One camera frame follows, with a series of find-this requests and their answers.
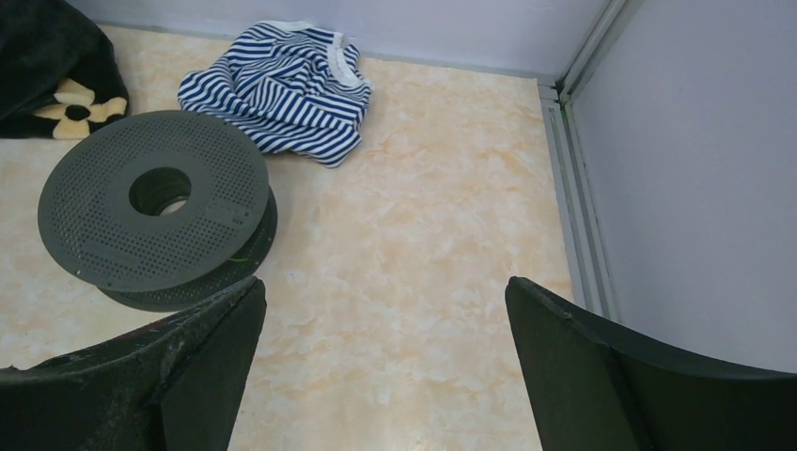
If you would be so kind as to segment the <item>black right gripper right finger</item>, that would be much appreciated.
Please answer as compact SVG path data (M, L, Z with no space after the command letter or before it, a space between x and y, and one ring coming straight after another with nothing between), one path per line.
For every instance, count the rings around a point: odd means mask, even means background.
M529 279L505 290L546 450L792 450L796 377L683 350Z

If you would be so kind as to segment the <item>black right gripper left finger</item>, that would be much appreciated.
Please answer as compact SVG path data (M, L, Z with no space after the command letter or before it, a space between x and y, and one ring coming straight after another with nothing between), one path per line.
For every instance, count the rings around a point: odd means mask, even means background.
M249 277L100 344L1 372L5 450L225 450L267 311Z

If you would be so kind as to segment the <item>black cable spool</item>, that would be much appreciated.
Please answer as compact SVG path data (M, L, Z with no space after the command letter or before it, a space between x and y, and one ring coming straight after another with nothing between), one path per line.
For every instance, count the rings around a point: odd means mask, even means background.
M39 197L40 239L117 303L178 311L254 274L278 210L256 144L221 118L127 117L74 146Z

